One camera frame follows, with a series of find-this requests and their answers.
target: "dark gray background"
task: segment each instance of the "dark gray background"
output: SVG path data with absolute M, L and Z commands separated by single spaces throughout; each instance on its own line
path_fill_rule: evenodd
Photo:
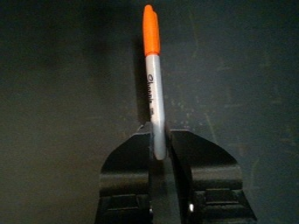
M 100 167 L 148 120 L 145 3 L 0 3 L 0 223 L 94 220 Z M 169 124 L 237 159 L 259 223 L 299 223 L 296 1 L 153 8 Z

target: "orange marker cap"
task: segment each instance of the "orange marker cap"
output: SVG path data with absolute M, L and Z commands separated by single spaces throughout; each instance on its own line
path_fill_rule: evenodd
M 144 7 L 144 56 L 160 53 L 157 16 L 152 5 Z

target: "sharpie logo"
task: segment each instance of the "sharpie logo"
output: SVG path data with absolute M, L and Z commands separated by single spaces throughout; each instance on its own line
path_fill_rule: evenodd
M 155 77 L 148 74 L 147 75 L 147 93 L 148 93 L 148 101 L 149 103 L 153 102 L 153 95 L 152 95 L 152 89 L 151 89 L 151 84 L 153 84 L 155 82 Z

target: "sharpie marker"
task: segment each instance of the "sharpie marker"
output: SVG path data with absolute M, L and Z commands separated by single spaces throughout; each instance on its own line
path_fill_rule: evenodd
M 153 125 L 153 154 L 157 160 L 165 158 L 164 143 L 164 94 L 160 70 L 160 39 L 157 16 L 152 6 L 144 7 L 144 60 L 147 73 L 151 122 Z

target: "marker barrel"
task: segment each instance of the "marker barrel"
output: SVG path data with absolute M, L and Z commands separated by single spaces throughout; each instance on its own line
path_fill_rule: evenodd
M 167 154 L 164 142 L 164 94 L 160 58 L 156 54 L 145 56 L 145 73 L 151 122 L 153 125 L 153 154 L 157 160 L 163 160 Z

